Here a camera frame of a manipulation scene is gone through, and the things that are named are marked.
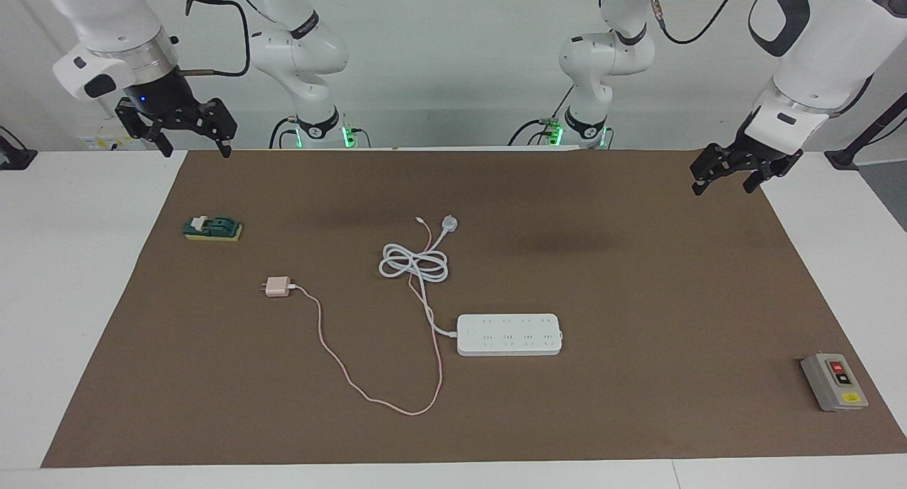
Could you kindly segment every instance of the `gray switch box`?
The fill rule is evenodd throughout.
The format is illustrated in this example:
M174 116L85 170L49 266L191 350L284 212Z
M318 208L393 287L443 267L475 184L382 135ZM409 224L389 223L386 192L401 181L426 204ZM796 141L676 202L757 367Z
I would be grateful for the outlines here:
M850 411L869 405L843 354L813 354L800 366L823 410Z

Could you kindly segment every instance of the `black pole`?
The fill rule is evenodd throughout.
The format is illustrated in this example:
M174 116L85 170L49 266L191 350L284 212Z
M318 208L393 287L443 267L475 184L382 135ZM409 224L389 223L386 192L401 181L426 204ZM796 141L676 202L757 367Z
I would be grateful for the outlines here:
M907 109L907 94L904 94L898 101L895 101L893 105L888 107L888 109L876 118L875 122L872 122L871 126L866 128L863 133L860 133L859 137L856 137L847 147L842 150L826 150L826 157L828 157L829 162L832 162L832 166L839 170L856 170L857 167L853 164L853 157L856 157L857 153L862 150L863 147L866 147L866 144L872 141L872 138L875 138L876 135L881 133L888 124L891 124L901 115L905 109Z
M0 170L25 170L32 164L38 151L16 149L6 138L0 136L0 154L6 157L6 162L0 163Z

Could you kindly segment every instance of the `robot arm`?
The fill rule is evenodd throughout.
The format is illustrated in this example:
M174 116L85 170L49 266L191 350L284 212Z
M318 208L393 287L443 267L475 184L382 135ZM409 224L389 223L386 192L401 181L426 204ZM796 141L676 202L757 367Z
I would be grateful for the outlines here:
M609 76L644 72L655 59L655 43L647 34L649 0L602 0L608 33L587 33L566 41L560 68L573 80L573 97L563 111L563 143L594 147L602 139L612 104Z
M907 38L907 0L755 0L749 27L779 65L734 142L710 144L690 166L696 195L739 170L751 172L748 193L784 176L807 138Z
M162 128L192 130L214 140L224 157L230 155L236 121L220 99L195 100L171 38L145 0L50 1L79 39L54 66L66 91L88 101L123 89L127 97L116 107L123 126L133 137L155 143L164 156L173 147Z
M320 76L346 68L346 44L320 21L309 0L262 1L262 11L278 28L253 34L252 62L291 95L304 147L349 146L343 115Z

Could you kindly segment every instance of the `white power strip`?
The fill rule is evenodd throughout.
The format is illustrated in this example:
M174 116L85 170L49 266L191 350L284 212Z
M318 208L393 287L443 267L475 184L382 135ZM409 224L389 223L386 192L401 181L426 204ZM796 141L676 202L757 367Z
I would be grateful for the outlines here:
M563 334L554 314L467 314L456 321L461 356L553 356Z

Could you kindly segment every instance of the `white table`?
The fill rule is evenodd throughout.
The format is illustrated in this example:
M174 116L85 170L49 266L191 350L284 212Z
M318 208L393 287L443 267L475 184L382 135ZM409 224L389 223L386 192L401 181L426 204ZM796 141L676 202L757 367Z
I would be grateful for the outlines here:
M0 487L907 487L898 456L38 469L184 153L45 152L0 173ZM907 430L907 233L858 173L806 154L764 186Z

